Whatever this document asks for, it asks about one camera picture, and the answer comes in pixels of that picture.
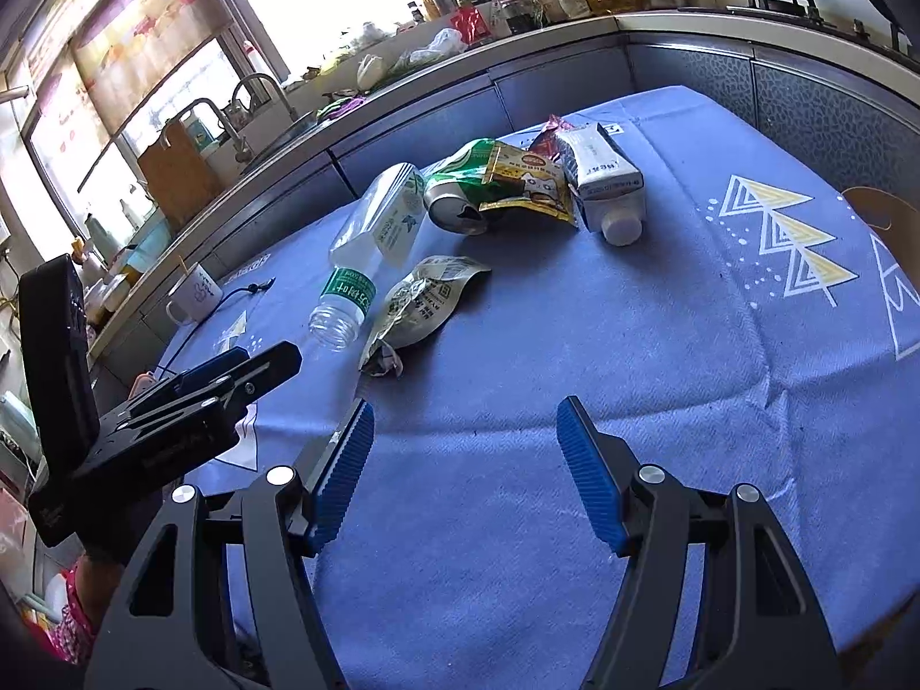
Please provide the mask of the pink checkered sleeve forearm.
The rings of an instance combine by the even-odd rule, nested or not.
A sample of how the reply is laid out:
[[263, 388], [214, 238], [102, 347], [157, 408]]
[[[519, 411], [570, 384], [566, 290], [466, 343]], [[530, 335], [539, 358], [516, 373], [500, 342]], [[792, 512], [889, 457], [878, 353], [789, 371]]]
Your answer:
[[64, 576], [66, 602], [61, 622], [51, 629], [51, 651], [70, 665], [89, 662], [112, 596], [122, 581], [122, 564], [81, 554]]

